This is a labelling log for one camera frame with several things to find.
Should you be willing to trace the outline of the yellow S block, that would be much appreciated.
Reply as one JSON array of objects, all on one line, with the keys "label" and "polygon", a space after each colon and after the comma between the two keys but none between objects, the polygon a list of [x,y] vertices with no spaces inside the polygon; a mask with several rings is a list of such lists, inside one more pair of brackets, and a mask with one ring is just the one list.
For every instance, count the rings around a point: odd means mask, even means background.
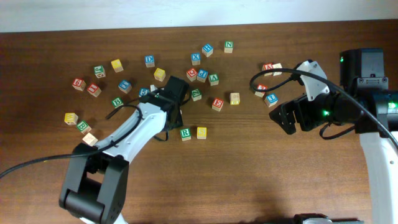
[{"label": "yellow S block", "polygon": [[155,72],[154,72],[154,78],[160,82],[164,81],[166,76],[165,70],[161,69],[161,68],[156,68]]},{"label": "yellow S block", "polygon": [[207,128],[206,127],[197,127],[197,138],[198,139],[206,139],[207,137]]}]

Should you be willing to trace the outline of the green R block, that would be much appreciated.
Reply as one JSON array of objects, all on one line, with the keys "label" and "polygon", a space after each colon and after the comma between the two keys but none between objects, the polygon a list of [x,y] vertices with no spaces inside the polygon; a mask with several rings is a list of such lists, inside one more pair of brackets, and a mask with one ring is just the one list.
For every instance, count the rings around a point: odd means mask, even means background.
[{"label": "green R block", "polygon": [[182,138],[182,141],[191,140],[192,134],[190,132],[190,129],[189,128],[181,129],[180,136]]}]

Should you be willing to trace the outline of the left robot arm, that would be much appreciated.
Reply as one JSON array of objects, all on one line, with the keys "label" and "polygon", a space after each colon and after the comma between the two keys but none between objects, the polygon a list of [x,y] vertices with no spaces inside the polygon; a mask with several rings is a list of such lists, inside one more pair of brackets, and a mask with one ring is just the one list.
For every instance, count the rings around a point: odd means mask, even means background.
[{"label": "left robot arm", "polygon": [[189,84],[170,77],[166,85],[139,98],[133,114],[93,146],[73,150],[58,204],[85,223],[125,223],[129,166],[156,134],[183,125],[180,107]]}]

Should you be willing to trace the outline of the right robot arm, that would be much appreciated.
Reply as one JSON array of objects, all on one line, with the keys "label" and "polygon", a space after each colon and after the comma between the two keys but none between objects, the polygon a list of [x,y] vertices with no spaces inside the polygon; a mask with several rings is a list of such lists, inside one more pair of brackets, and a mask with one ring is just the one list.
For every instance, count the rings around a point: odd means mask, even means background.
[{"label": "right robot arm", "polygon": [[269,114],[287,134],[331,124],[350,124],[359,135],[369,175],[373,222],[397,223],[397,91],[389,89],[382,49],[352,49],[340,53],[340,87],[302,75],[325,78],[315,61],[295,68],[306,93],[282,103]]}]

